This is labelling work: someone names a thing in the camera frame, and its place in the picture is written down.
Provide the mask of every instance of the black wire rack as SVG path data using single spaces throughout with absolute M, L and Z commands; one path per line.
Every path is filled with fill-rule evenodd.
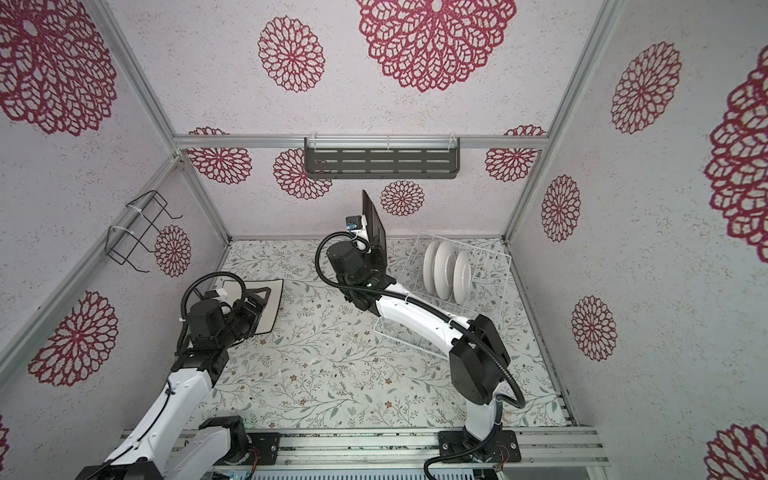
M 151 195 L 151 197 L 147 200 L 147 202 L 144 204 L 144 207 L 138 207 L 137 204 L 140 204 L 141 201 L 147 197 L 147 195 Z M 154 215 L 154 217 L 149 218 L 147 215 L 144 214 L 144 211 L 151 205 L 152 202 L 155 202 L 159 207 L 160 210 L 157 212 L 157 214 Z M 166 207 L 168 206 L 168 201 L 165 200 L 165 198 L 158 192 L 157 190 L 149 190 L 147 193 L 140 195 L 137 198 L 134 198 L 132 201 L 125 204 L 128 208 L 133 208 L 136 210 L 139 215 L 134 218 L 134 221 L 131 222 L 130 225 L 127 227 L 120 227 L 118 225 L 110 225 L 107 229 L 107 239 L 104 242 L 104 252 L 107 254 L 108 257 L 110 257 L 112 260 L 117 262 L 119 265 L 125 265 L 126 263 L 134 268 L 137 272 L 142 273 L 149 273 L 150 270 L 142 270 L 135 266 L 133 262 L 129 260 L 129 257 L 131 254 L 136 250 L 136 247 L 141 245 L 148 253 L 154 253 L 155 250 L 151 250 L 149 247 L 144 245 L 144 236 L 147 235 L 147 232 L 149 230 L 152 230 L 153 228 L 157 231 L 157 234 L 160 234 L 160 229 L 157 228 L 157 226 L 154 224 L 155 221 L 160 217 L 160 215 L 165 212 L 166 215 L 169 216 L 172 220 L 177 220 L 179 218 L 182 218 L 184 215 L 179 215 L 178 217 L 174 217 L 173 215 L 168 212 Z M 139 219 L 139 217 L 143 217 L 149 224 L 147 225 L 147 228 L 144 229 L 143 232 L 141 232 L 141 235 L 138 237 L 136 236 L 135 232 L 131 230 L 131 225 Z M 119 230 L 119 237 L 115 240 L 114 239 L 114 230 Z M 123 236 L 130 235 L 136 240 L 136 243 L 134 243 L 131 250 L 127 253 L 127 255 L 123 255 L 122 253 L 118 252 L 115 248 L 117 247 L 118 243 L 122 240 Z

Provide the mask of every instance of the white cable tie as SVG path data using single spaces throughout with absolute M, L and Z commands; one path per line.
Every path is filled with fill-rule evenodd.
M 112 225 L 110 228 L 117 228 L 118 230 L 125 230 L 126 232 L 130 233 L 131 235 L 134 234 L 134 232 L 132 230 L 129 230 L 129 229 L 123 228 L 123 227 L 118 227 L 117 225 Z

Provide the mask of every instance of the wire rack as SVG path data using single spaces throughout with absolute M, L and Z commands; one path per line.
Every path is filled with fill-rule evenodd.
M 455 255 L 462 251 L 467 253 L 469 263 L 472 266 L 472 288 L 467 299 L 461 305 L 456 302 L 453 294 L 449 299 L 442 300 L 436 294 L 429 293 L 424 286 L 424 255 L 427 247 L 433 241 L 450 242 Z M 506 253 L 439 237 L 431 233 L 421 233 L 414 240 L 411 253 L 400 272 L 398 281 L 415 295 L 451 313 L 470 319 L 474 319 L 479 314 L 495 319 L 501 312 L 510 265 L 511 257 Z M 393 320 L 380 317 L 376 321 L 374 331 L 379 335 L 425 353 L 446 358 L 437 346 Z

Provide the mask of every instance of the red floral pattern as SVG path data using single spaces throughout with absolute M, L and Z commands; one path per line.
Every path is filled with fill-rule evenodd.
M 759 426 L 731 425 L 707 442 L 707 480 L 768 478 L 768 432 Z
M 616 346 L 616 322 L 608 306 L 599 298 L 586 296 L 574 307 L 571 330 L 578 348 L 589 358 L 607 359 Z
M 555 178 L 541 202 L 541 224 L 553 242 L 568 238 L 576 228 L 581 213 L 581 199 L 576 182 L 568 175 Z
M 0 101 L 8 118 L 46 134 L 98 130 L 117 98 L 117 72 L 91 18 L 75 0 L 4 0 Z
M 322 197 L 333 185 L 331 180 L 313 180 L 307 177 L 304 150 L 300 148 L 280 152 L 273 165 L 273 174 L 280 188 L 304 200 Z
M 5 453 L 8 451 L 8 429 L 2 424 L 2 415 L 0 415 L 0 472 L 2 472 L 2 463 L 5 460 Z
M 157 266 L 168 276 L 180 276 L 190 266 L 192 248 L 187 234 L 177 225 L 168 225 L 154 242 Z
M 288 91 L 307 91 L 325 71 L 323 47 L 295 18 L 274 18 L 261 31 L 259 57 L 266 73 Z
M 768 46 L 757 68 L 728 95 L 723 123 L 710 135 L 710 206 L 728 219 L 728 235 L 757 248 L 768 263 Z
M 664 113 L 680 82 L 680 52 L 664 41 L 643 50 L 616 85 L 611 116 L 625 134 L 641 131 Z
M 109 359 L 118 336 L 114 307 L 99 292 L 85 292 L 29 363 L 40 383 L 73 386 Z
M 445 90 L 488 63 L 515 16 L 513 0 L 357 0 L 360 33 L 382 73 L 403 87 Z
M 195 128 L 190 135 L 228 135 L 218 128 Z M 250 175 L 250 156 L 245 148 L 189 148 L 187 155 L 197 171 L 220 184 L 238 184 Z
M 504 135 L 546 135 L 541 127 L 520 125 Z M 536 160 L 534 148 L 492 148 L 485 154 L 485 169 L 497 180 L 505 182 L 525 178 Z
M 387 213 L 406 217 L 424 204 L 424 190 L 410 180 L 398 180 L 382 190 L 382 207 Z

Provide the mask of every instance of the black mounting plate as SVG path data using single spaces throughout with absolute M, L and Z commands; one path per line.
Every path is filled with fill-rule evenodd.
M 445 432 L 438 432 L 437 438 L 439 441 L 440 455 L 450 455 L 456 452 L 462 452 L 467 449 L 465 441 L 468 438 L 467 432 L 448 430 Z M 519 463 L 522 458 L 520 456 L 520 447 L 518 446 L 518 438 L 512 430 L 501 430 L 496 437 L 496 440 L 488 447 L 487 457 L 482 460 L 486 463 L 500 463 L 504 460 L 505 463 Z M 466 463 L 473 462 L 474 460 L 469 457 L 461 457 L 456 460 L 448 460 L 445 463 Z
M 275 465 L 277 453 L 280 450 L 280 433 L 248 433 L 247 435 L 252 444 L 250 447 L 259 452 L 257 465 Z M 219 460 L 215 465 L 227 464 Z M 249 452 L 240 465 L 253 465 L 253 453 Z

